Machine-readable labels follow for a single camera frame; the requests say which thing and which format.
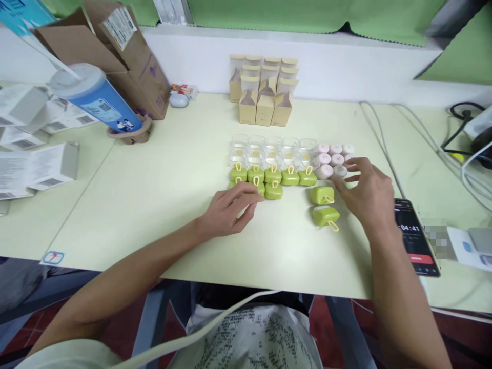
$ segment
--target white lid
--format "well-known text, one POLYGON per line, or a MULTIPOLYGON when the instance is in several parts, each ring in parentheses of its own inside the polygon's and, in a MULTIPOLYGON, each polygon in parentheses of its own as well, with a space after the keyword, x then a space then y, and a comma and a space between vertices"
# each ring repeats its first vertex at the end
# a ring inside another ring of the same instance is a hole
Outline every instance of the white lid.
POLYGON ((69 66, 81 80, 76 80, 66 71, 57 71, 49 82, 53 93, 70 100, 88 95, 99 88, 106 80, 106 74, 98 67, 88 63, 77 63, 69 66))

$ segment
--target person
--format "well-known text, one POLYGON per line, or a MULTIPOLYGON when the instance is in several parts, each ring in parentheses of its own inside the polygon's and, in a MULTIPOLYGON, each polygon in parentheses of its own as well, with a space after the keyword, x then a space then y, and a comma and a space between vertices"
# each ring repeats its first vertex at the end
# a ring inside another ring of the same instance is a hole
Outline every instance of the person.
MULTIPOLYGON (((391 179, 367 158, 353 158, 347 164, 351 165, 350 172, 360 174, 344 181, 358 184, 348 188, 341 179, 334 182, 370 243, 373 301, 385 358, 391 367, 451 368, 395 223, 391 179)), ((241 232, 262 201, 264 198, 250 183, 240 182, 228 191, 218 191, 202 216, 135 251, 80 289, 65 303, 18 368, 96 368, 118 364, 120 359, 97 341, 105 323, 152 287, 184 254, 214 237, 241 232)), ((190 327, 196 331, 204 326, 211 316, 217 316, 217 311, 197 305, 187 333, 190 327)), ((282 304, 245 305, 203 338, 178 351, 170 367, 322 368, 306 320, 305 314, 282 304)), ((375 365, 372 361, 351 367, 375 365)))

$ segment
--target right hand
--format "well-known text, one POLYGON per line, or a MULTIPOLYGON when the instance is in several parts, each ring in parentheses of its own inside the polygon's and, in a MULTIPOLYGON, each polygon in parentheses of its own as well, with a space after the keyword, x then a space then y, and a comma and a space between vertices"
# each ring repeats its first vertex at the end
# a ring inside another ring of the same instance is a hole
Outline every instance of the right hand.
POLYGON ((391 178, 385 175, 366 157, 352 158, 346 162, 351 165, 349 172, 360 174, 343 181, 333 180, 348 209, 361 222, 366 230, 387 228, 396 225, 394 211, 394 191, 391 178), (349 189, 344 182, 359 181, 349 189))

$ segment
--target smartphone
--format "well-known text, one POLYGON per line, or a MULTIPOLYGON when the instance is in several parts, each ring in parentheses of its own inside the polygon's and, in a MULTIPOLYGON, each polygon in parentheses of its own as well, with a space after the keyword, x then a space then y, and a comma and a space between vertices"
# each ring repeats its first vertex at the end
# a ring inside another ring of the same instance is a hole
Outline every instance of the smartphone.
POLYGON ((425 235, 412 203, 395 199, 395 220, 403 232, 403 244, 415 272, 429 277, 440 277, 431 244, 425 235))

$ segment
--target sticker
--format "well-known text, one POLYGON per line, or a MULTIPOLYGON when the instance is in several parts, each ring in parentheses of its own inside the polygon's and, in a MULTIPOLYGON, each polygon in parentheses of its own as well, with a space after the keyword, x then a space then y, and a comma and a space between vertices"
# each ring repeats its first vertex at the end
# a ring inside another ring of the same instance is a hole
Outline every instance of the sticker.
POLYGON ((116 9, 103 23, 121 51, 125 49, 132 35, 137 31, 125 7, 116 9))
POLYGON ((43 258, 43 263, 50 265, 58 265, 62 262, 64 254, 58 251, 49 251, 43 258))
POLYGON ((104 123, 111 123, 121 118, 119 111, 117 111, 104 99, 97 99, 96 101, 88 104, 81 104, 80 106, 86 109, 89 114, 94 115, 104 123))

